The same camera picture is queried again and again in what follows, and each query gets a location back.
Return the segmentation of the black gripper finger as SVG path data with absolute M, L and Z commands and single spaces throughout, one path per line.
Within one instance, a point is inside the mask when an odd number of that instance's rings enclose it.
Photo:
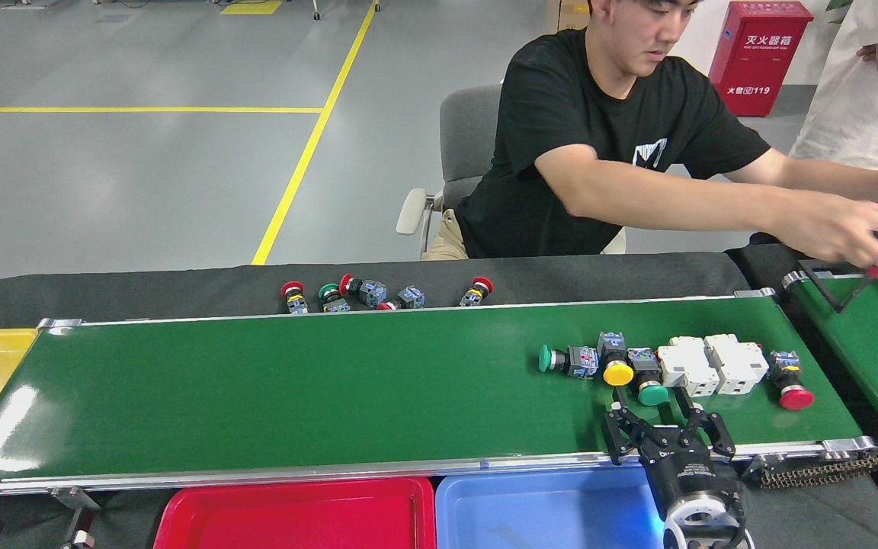
M 678 441 L 683 448 L 692 448 L 697 442 L 703 442 L 697 432 L 703 430 L 710 441 L 710 449 L 725 459 L 734 458 L 736 449 L 723 418 L 718 413 L 708 413 L 699 403 L 695 403 L 689 393 L 682 387 L 672 388 L 672 395 L 683 413 L 685 424 L 681 427 Z
M 641 451 L 645 444 L 655 448 L 666 448 L 666 437 L 661 431 L 625 406 L 623 387 L 614 387 L 612 397 L 613 402 L 604 415 L 601 429 L 606 442 L 607 455 L 614 466 L 621 465 L 621 460 L 632 449 Z

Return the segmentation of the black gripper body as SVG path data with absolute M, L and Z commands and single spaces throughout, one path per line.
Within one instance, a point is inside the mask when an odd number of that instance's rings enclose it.
M 665 521 L 743 521 L 741 483 L 727 461 L 715 462 L 710 446 L 683 448 L 681 427 L 656 427 L 666 448 L 645 444 L 639 452 L 659 518 Z

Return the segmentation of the seated person's right hand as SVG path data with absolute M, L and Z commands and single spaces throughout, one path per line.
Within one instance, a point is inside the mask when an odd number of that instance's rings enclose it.
M 815 259 L 878 268 L 878 204 L 812 192 L 771 230 Z

